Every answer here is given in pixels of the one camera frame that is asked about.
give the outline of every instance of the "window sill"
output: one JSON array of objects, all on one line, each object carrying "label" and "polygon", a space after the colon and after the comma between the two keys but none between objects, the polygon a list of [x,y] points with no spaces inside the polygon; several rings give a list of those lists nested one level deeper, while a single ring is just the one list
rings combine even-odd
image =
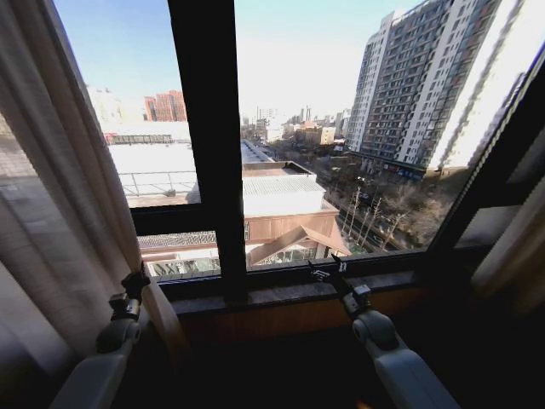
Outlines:
[{"label": "window sill", "polygon": [[[415,274],[412,271],[354,277],[348,278],[347,281],[352,285],[366,284],[373,292],[393,291],[417,285]],[[274,285],[250,290],[244,301],[228,301],[225,297],[218,295],[174,300],[172,306],[178,316],[188,316],[237,312],[298,302],[329,300],[336,297],[333,286],[324,283],[310,283]]]}]

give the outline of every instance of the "window pane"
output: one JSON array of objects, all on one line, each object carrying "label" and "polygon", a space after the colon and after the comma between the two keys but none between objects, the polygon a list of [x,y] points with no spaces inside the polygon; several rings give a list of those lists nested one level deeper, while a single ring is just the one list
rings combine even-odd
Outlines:
[{"label": "window pane", "polygon": [[248,266],[427,247],[525,81],[539,9],[235,0]]},{"label": "window pane", "polygon": [[213,231],[139,236],[138,242],[152,277],[195,279],[220,274]]},{"label": "window pane", "polygon": [[166,0],[54,0],[130,207],[198,203]]}]

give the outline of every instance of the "curtain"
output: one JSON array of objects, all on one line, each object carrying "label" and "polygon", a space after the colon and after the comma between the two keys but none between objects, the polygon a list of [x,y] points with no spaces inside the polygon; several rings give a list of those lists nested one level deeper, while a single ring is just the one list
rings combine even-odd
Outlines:
[{"label": "curtain", "polygon": [[482,298],[501,300],[514,315],[545,303],[545,178],[534,188],[473,276]]},{"label": "curtain", "polygon": [[[94,352],[110,295],[141,268],[90,107],[52,2],[0,2],[0,383],[17,360],[53,375]],[[143,297],[177,360],[174,310],[155,282]]]}]

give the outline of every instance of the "bare tree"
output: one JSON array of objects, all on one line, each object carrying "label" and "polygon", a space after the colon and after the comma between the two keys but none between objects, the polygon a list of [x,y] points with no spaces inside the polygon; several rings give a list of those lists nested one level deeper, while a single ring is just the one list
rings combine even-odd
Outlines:
[{"label": "bare tree", "polygon": [[406,213],[414,210],[425,197],[422,197],[418,189],[412,184],[396,186],[395,190],[384,195],[384,202],[393,213]]},{"label": "bare tree", "polygon": [[375,224],[375,219],[381,214],[380,205],[381,205],[382,198],[379,198],[376,202],[375,209],[373,210],[373,216],[371,217],[370,223],[367,225],[367,231],[365,232],[364,240],[361,242],[361,245],[365,244],[365,241],[367,240],[367,236],[369,235],[369,231],[371,230],[371,226]]},{"label": "bare tree", "polygon": [[358,206],[359,206],[359,189],[360,189],[360,187],[358,187],[358,190],[356,191],[356,198],[355,198],[355,202],[354,202],[354,210],[353,210],[353,213],[352,213],[352,221],[350,222],[350,228],[348,229],[348,237],[350,237],[350,233],[352,232],[352,226],[354,224],[354,217],[356,216],[356,210],[358,209]]},{"label": "bare tree", "polygon": [[389,231],[389,233],[388,233],[388,236],[386,237],[386,240],[384,240],[384,241],[382,242],[381,250],[386,249],[386,245],[387,245],[388,242],[392,239],[392,237],[393,237],[393,232],[395,231],[395,228],[398,226],[399,221],[400,221],[401,219],[403,219],[404,217],[407,217],[408,214],[409,214],[408,212],[407,212],[407,213],[398,213],[397,215],[395,215],[395,216],[393,217],[393,219],[394,219],[393,225],[392,225],[392,227],[390,228],[390,231]]},{"label": "bare tree", "polygon": [[367,210],[365,211],[364,220],[362,221],[361,226],[359,228],[358,239],[356,240],[356,245],[359,245],[359,241],[361,240],[361,232],[364,230],[365,222],[367,222],[367,217],[369,216],[369,212],[370,212],[370,207],[367,207]]},{"label": "bare tree", "polygon": [[451,202],[448,198],[437,197],[425,200],[420,208],[410,217],[401,221],[404,229],[415,240],[416,245],[428,245],[449,211]]},{"label": "bare tree", "polygon": [[344,233],[344,227],[347,225],[348,215],[350,214],[350,207],[352,206],[352,202],[354,200],[353,195],[350,196],[350,203],[348,204],[348,208],[346,210],[347,214],[344,216],[344,223],[342,223],[342,232]]}]

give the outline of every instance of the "metal roof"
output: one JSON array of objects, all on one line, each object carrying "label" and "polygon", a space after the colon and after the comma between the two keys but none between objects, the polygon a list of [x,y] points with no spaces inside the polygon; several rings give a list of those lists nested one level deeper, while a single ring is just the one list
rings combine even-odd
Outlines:
[{"label": "metal roof", "polygon": [[250,164],[256,162],[274,162],[265,153],[263,153],[253,143],[246,141],[245,139],[240,141],[240,153],[242,155],[242,163]]},{"label": "metal roof", "polygon": [[311,177],[279,176],[243,178],[243,196],[261,196],[295,192],[325,192]]}]

